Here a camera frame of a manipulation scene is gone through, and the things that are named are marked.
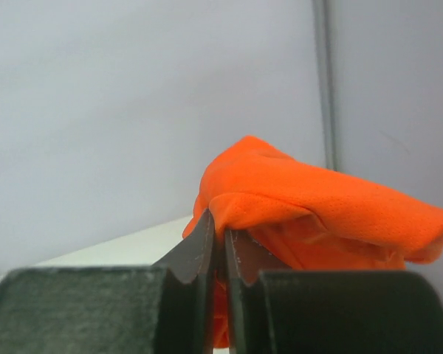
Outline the orange t-shirt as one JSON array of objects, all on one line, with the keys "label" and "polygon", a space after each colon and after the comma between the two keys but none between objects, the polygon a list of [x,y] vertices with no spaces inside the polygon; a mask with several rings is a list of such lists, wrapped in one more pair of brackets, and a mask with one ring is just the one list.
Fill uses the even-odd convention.
[{"label": "orange t-shirt", "polygon": [[296,161],[247,136],[206,168],[186,227],[213,216],[222,245],[213,345],[230,348],[224,236],[246,232],[296,271],[406,271],[442,254],[443,209],[370,181]]}]

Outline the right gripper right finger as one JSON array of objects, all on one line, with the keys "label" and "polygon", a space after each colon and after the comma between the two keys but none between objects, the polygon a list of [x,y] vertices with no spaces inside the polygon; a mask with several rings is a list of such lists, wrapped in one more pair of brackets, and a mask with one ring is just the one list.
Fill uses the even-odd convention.
[{"label": "right gripper right finger", "polygon": [[443,305],[407,271],[296,271],[224,236],[232,353],[443,353]]}]

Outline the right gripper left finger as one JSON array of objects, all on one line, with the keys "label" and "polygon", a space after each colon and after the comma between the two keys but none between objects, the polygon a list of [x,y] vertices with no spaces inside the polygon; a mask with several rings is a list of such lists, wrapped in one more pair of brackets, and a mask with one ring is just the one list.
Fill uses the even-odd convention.
[{"label": "right gripper left finger", "polygon": [[11,271],[0,280],[0,353],[211,353],[215,264],[203,212],[152,265]]}]

